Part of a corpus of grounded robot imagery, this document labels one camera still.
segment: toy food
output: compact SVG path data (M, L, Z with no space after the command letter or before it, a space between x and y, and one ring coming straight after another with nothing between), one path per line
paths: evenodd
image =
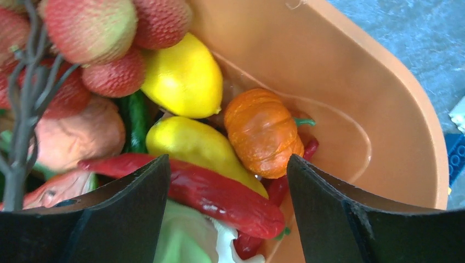
M65 59L78 64L106 64L131 47L137 15L132 0L47 0L44 22Z
M0 108L10 108L8 101L8 75L0 72Z
M82 71L84 85L101 96L121 98L140 89L145 79L144 58L131 48L124 57L104 65L90 65Z
M145 146L145 137L149 132L149 111L142 91L117 99L116 104L119 107L121 118L126 127L126 143L123 152L141 152L147 153Z
M43 66L51 68L53 59L45 59L41 62ZM72 65L68 62L63 62L58 70L57 79L63 76ZM19 75L19 83L24 84L26 79L26 71L23 70ZM84 87L81 80L81 72L73 71L58 89L57 93L51 100L45 110L43 118L60 119L71 117L82 112L90 102L91 93Z
M32 0L32 3L37 3L39 0ZM26 12L26 8L18 0L0 0L0 8L14 11L15 13L22 14Z
M318 148L318 141L313 139L305 146L303 158L310 160ZM287 176L278 179L262 179L262 183L268 192L269 201L280 206L284 197L289 192L289 183ZM257 254L258 249L263 244L264 239L251 237L246 233L240 232L234 240L234 247L237 254L244 260L249 259Z
M169 112L187 118L218 113L223 76L207 47L187 33L178 44L145 51L147 77L141 90Z
M13 7L13 3L2 2L0 6ZM18 62L12 48L23 48L31 30L29 22L21 15L0 7L0 73L11 73Z
M76 167L81 159L117 155L121 152L125 130L116 105L93 96L78 115L63 119L42 119L36 133L38 162L57 172Z
M151 155L169 154L216 171L268 197L263 185L237 159L228 139L211 126L181 116L168 117L150 128L146 145Z
M169 48L181 41L192 24L185 0L133 0L137 10L134 42L146 49Z
M244 166L264 178L285 175L290 156L303 154L296 121L281 99L266 89L235 97L224 112L224 125Z
M24 209L53 207L61 201L83 195L98 187L97 176L84 170L56 175L38 189L24 196Z
M245 263L236 254L232 239L237 232L194 209L166 203L154 263ZM262 255L247 263L264 263Z
M125 153L116 157L82 160L79 168L115 179L146 165L154 157ZM205 215L260 238L274 238L285 227L277 205L237 181L214 171L170 158L171 185L168 196L178 203L195 208Z

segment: red pepper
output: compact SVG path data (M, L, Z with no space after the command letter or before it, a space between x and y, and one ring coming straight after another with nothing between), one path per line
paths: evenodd
M316 139L312 139L305 146L303 158L305 160L310 160L311 157L315 154L316 149L318 148L319 143ZM287 181L287 176L280 177L278 179L262 179L262 183L265 186L265 189L269 196L269 201L273 204L280 206L284 198L286 197L289 191L289 183ZM258 249L262 246L264 239L252 237L245 232L238 231L239 234L237 239L233 241L234 247L236 248L237 254L242 260L247 260L255 256L258 252Z
M121 178L153 160L144 153L124 153L107 159L83 160L81 169ZM243 184L191 163L169 160L168 197L221 220L253 237L274 238L285 228L279 206Z

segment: yellow squash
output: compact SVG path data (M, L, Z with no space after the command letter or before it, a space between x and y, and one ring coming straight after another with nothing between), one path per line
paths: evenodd
M217 114L223 76L208 48L188 33L178 44L143 52L146 79L140 88L153 102L175 115L201 119Z
M181 116L157 122L147 134L149 154L189 162L236 180L268 198L265 187L237 159L228 139L206 124Z

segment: lychee branch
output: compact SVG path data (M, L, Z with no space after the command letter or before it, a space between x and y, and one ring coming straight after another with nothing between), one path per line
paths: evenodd
M63 82L79 67L73 65L56 81L59 68L64 61L63 56L59 54L51 68L41 65L51 44L47 29L37 15L32 0L19 2L26 6L31 21L31 32L26 50L14 51L19 63L8 81L8 98L15 122L8 161L0 156L0 170L5 176L3 196L5 211L22 209L24 184L38 156L38 140L34 129ZM23 69L26 74L20 88L18 80Z

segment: small pumpkin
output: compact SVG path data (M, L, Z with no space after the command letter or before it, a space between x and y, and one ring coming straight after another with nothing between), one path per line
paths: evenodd
M304 146L297 134L297 123L275 93L256 88L235 97L224 112L224 125L237 156L250 171L276 179L286 174L287 162Z

